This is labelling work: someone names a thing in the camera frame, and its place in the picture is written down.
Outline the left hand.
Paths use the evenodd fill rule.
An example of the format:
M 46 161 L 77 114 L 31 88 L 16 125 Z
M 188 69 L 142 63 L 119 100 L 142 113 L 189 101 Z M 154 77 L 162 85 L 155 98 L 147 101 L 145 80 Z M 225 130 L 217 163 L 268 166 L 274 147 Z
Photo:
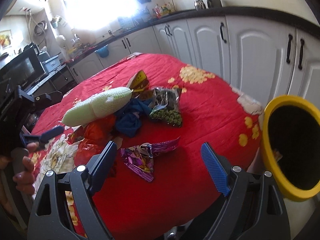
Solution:
M 38 142 L 32 142 L 27 145 L 26 149 L 28 152 L 33 153 L 38 148 Z M 12 161 L 12 158 L 2 156 L 1 155 L 1 170 L 6 168 L 8 163 Z M 16 189 L 28 195 L 33 195 L 35 192 L 35 188 L 33 187 L 33 183 L 35 181 L 35 177 L 33 175 L 34 163 L 28 156 L 24 156 L 22 159 L 22 164 L 24 166 L 24 170 L 19 172 L 13 176 L 13 181 L 17 184 Z

